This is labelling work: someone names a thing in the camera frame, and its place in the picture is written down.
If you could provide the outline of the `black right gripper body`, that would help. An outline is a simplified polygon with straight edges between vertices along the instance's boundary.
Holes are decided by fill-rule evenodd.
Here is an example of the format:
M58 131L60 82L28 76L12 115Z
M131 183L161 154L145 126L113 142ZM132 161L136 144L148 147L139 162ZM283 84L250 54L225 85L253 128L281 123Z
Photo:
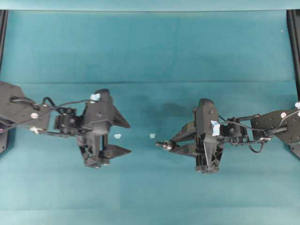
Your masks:
M195 170L201 173L217 173L223 153L223 144L217 139L220 135L218 110L212 100L201 98L194 110L194 116Z

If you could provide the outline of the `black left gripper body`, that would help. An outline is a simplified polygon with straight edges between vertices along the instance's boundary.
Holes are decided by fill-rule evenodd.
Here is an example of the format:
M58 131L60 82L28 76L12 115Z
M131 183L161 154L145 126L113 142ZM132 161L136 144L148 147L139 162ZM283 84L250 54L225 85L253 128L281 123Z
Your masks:
M105 150L114 113L113 98L108 89L95 91L86 103L80 127L87 132L77 137L86 167L99 169L109 164Z

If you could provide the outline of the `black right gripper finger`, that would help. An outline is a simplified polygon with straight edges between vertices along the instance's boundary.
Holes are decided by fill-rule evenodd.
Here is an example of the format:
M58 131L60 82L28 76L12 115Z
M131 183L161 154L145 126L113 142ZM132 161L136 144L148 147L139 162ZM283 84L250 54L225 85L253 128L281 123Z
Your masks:
M174 143L191 141L195 139L195 135L196 135L195 122L191 121L185 124L182 127L182 129L170 139L170 141Z
M169 150L169 152L195 158L196 155L195 149L196 149L196 144L190 143L182 146L177 145L176 147Z

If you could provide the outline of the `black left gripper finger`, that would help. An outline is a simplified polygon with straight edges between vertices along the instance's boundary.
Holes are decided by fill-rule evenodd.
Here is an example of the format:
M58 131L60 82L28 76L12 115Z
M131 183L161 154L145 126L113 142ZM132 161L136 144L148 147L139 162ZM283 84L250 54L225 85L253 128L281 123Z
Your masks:
M110 109L110 126L130 128L130 124L117 109Z
M117 158L131 153L130 150L120 147L118 145L107 144L99 152L100 160L109 160L112 158Z

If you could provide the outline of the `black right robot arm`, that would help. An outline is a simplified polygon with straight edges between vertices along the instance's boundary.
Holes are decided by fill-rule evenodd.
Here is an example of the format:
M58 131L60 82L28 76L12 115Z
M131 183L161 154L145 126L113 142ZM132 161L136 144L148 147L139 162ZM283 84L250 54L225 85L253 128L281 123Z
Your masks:
M224 144L246 145L256 152L253 144L264 146L272 137L289 146L300 156L300 104L292 110L277 110L267 114L233 117L224 120L219 116L214 102L202 98L193 110L194 119L187 123L170 140L157 146L170 153L195 158L195 170L201 173L217 173Z

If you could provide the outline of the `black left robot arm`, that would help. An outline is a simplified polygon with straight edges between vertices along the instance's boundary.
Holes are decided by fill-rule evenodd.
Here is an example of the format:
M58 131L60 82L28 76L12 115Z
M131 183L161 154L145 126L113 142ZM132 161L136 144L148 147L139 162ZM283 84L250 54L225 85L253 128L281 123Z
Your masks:
M24 127L37 135L75 137L84 165L100 168L113 158L131 153L130 150L108 143L112 126L130 128L130 124L113 104L108 89L95 91L83 100L82 115L70 107L70 102L56 105L51 98L38 104L27 98L21 87L0 83L0 151L8 147L8 132Z

